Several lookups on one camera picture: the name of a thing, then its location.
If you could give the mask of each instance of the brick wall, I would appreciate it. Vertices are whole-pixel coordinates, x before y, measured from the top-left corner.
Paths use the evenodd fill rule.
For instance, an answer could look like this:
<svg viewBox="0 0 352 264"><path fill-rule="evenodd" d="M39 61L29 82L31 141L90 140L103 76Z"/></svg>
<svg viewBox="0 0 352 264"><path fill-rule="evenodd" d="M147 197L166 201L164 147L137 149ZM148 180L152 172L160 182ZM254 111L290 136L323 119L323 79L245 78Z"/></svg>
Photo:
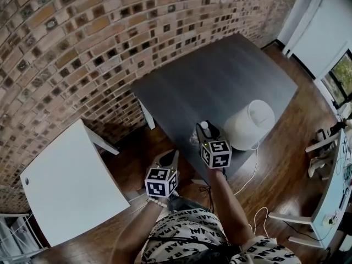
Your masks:
<svg viewBox="0 0 352 264"><path fill-rule="evenodd" d="M129 85L217 39L274 40L295 0L0 0L0 212L79 117L111 143L145 124Z"/></svg>

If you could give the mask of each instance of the white cable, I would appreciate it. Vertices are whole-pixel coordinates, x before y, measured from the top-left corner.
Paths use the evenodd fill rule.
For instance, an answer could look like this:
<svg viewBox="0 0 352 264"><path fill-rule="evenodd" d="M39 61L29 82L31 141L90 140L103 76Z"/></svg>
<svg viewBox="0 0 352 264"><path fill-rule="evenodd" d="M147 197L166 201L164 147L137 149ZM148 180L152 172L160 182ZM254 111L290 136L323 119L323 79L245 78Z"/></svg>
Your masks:
<svg viewBox="0 0 352 264"><path fill-rule="evenodd" d="M257 156L257 162L255 164L255 167L254 167L254 172L252 174L252 177L246 182L246 184L243 185L243 187L238 191L236 192L234 195L237 195L239 192L241 192L247 185L249 182L251 182L251 180L253 179L254 175L255 175L255 172L257 171L257 166L258 166L258 161L259 161L259 158L258 158L258 148L259 146L257 147L256 149L256 156Z"/></svg>
<svg viewBox="0 0 352 264"><path fill-rule="evenodd" d="M22 228L24 225L26 225L26 223L28 222L29 218L31 218L31 216L33 215L33 213L31 215L29 215L29 217L27 218L27 220L25 220L25 222L18 227L18 229L16 231L14 231L11 235L7 236L6 238L2 239L0 241L0 244L4 242L4 240L8 239L9 237L11 237L12 235L14 235L20 228Z"/></svg>
<svg viewBox="0 0 352 264"><path fill-rule="evenodd" d="M256 227L257 227L257 225L256 225L256 223L255 223L255 218L257 217L257 214L259 213L259 211L261 211L262 209L266 209L266 215L265 215L265 220L264 220L264 224L263 224L263 228L264 228L264 231L265 231L265 233L266 233L266 236L268 237L268 239L269 239L269 235L268 235L268 232L266 231L266 229L265 229L265 223L266 223L266 219L268 218L268 214L269 214L269 210L268 210L268 208L267 207L262 207L261 209L259 209L258 211L257 211L257 213L254 215L254 234L255 234L255 231L256 231Z"/></svg>

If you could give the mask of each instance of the black and white cube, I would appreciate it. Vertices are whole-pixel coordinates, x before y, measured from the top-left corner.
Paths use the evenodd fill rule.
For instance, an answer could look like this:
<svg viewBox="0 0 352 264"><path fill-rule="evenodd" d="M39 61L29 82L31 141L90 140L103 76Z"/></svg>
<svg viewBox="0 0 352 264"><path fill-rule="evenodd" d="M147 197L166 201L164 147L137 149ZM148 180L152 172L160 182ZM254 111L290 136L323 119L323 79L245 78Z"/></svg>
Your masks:
<svg viewBox="0 0 352 264"><path fill-rule="evenodd" d="M209 168L229 167L232 150L226 141L214 141L202 144L201 157Z"/></svg>
<svg viewBox="0 0 352 264"><path fill-rule="evenodd" d="M148 196L169 197L177 187L177 170L150 168L144 180Z"/></svg>

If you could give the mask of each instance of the window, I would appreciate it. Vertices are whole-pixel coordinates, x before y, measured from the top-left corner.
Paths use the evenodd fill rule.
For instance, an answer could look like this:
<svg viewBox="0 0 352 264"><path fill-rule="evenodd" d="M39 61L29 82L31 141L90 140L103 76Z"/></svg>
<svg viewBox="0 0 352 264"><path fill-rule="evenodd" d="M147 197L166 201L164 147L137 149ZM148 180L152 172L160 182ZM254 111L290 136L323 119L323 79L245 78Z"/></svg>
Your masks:
<svg viewBox="0 0 352 264"><path fill-rule="evenodd" d="M338 63L322 79L334 98L336 108L352 100L352 53L342 56Z"/></svg>

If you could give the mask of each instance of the table top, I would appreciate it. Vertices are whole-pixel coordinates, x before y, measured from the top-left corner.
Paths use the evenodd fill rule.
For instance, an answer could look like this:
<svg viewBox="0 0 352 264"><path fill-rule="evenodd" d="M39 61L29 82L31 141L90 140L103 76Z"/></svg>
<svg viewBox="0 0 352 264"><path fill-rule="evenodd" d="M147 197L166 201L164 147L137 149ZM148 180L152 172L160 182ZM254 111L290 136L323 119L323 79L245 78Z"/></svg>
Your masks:
<svg viewBox="0 0 352 264"><path fill-rule="evenodd" d="M129 207L82 120L61 133L20 177L32 212L51 246Z"/></svg>
<svg viewBox="0 0 352 264"><path fill-rule="evenodd" d="M132 84L139 100L205 181L205 164L189 142L195 124L208 119L223 127L253 100L267 102L277 122L296 88L273 60L240 34L199 48ZM227 176L252 153L233 152Z"/></svg>
<svg viewBox="0 0 352 264"><path fill-rule="evenodd" d="M346 210L348 201L351 195L350 179L345 180L345 163L346 160L351 158L351 153L348 151L347 137L343 130L340 130L337 149L335 152L333 167L329 176L328 183L325 187L323 196L320 199L313 216L312 216L312 227L320 240L320 244L327 248L333 239L337 228L342 220L342 215ZM348 188L349 191L345 195L343 190ZM323 220L326 215L333 215L335 211L339 208L341 200L345 195L344 201L341 205L341 217L338 220L338 223L333 227L327 227L323 225Z"/></svg>

